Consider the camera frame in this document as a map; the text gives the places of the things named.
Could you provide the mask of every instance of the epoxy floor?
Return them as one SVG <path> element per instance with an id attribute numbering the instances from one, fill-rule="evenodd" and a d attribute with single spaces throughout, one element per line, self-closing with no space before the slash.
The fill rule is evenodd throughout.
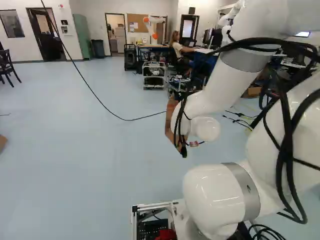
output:
<path id="1" fill-rule="evenodd" d="M 166 91 L 143 90 L 123 57 L 77 62 L 101 101 L 127 119 L 164 111 Z M 70 62 L 16 64 L 22 80 L 0 83 L 1 240 L 130 240 L 134 204 L 182 198 L 194 166 L 245 158 L 244 128 L 216 114 L 219 139 L 190 148 L 183 159 L 165 137 L 165 115 L 125 122 L 109 114 Z M 234 111 L 256 115 L 257 100 Z M 288 239 L 318 239 L 320 190 L 303 197 L 310 223 L 280 216 L 260 222 Z"/>

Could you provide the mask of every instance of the green cabinet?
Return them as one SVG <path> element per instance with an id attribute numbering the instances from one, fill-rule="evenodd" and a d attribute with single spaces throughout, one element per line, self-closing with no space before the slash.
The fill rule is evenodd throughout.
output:
<path id="1" fill-rule="evenodd" d="M 91 59 L 93 57 L 93 51 L 87 18 L 81 14 L 73 14 L 73 20 L 82 56 L 84 59 Z"/>

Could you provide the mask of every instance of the bulletin board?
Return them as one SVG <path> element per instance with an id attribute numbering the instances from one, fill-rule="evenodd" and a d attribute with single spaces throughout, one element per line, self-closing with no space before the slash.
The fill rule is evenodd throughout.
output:
<path id="1" fill-rule="evenodd" d="M 148 33 L 148 29 L 144 23 L 144 18 L 148 17 L 148 14 L 127 13 L 126 17 L 128 32 L 130 32 L 130 23 L 137 23 L 137 28 L 134 29 L 134 33 Z"/>

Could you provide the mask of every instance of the doorway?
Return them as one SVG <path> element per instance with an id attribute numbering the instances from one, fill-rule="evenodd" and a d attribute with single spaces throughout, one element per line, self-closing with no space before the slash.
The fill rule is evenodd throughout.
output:
<path id="1" fill-rule="evenodd" d="M 124 56 L 127 44 L 127 30 L 123 13 L 105 13 L 111 56 Z"/>
<path id="2" fill-rule="evenodd" d="M 38 43 L 39 50 L 45 62 L 66 61 L 64 48 L 59 37 L 51 24 L 58 30 L 52 8 L 27 8 L 32 30 Z"/>

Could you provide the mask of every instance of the red component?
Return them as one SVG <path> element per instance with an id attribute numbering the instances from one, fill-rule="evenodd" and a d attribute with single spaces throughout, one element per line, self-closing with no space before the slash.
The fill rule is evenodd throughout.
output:
<path id="1" fill-rule="evenodd" d="M 198 141 L 191 141 L 191 142 L 189 143 L 189 146 L 190 146 L 191 148 L 193 148 L 193 147 L 198 147 L 198 146 L 199 146 L 199 143 L 198 143 Z"/>
<path id="2" fill-rule="evenodd" d="M 156 237 L 155 240 L 177 240 L 177 235 L 172 229 L 160 229 L 160 236 Z"/>

